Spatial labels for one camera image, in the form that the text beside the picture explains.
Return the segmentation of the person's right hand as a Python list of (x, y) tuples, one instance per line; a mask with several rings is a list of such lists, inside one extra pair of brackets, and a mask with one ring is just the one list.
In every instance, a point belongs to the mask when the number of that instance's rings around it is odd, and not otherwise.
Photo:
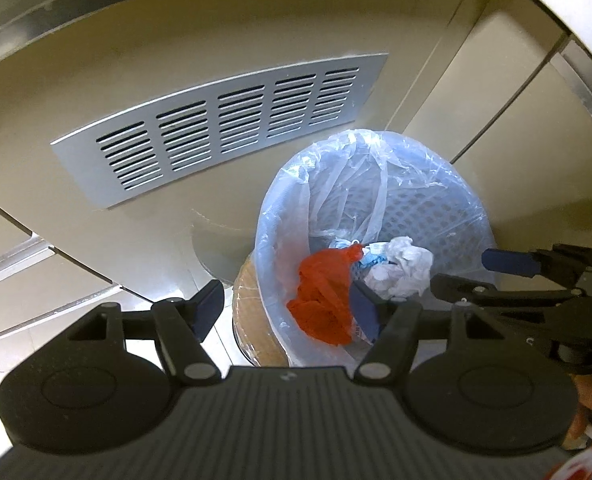
[(578, 408), (572, 424), (567, 430), (564, 446), (571, 450), (578, 448), (581, 437), (586, 433), (590, 424), (589, 417), (592, 413), (592, 374), (571, 374), (570, 378), (576, 386), (578, 393)]

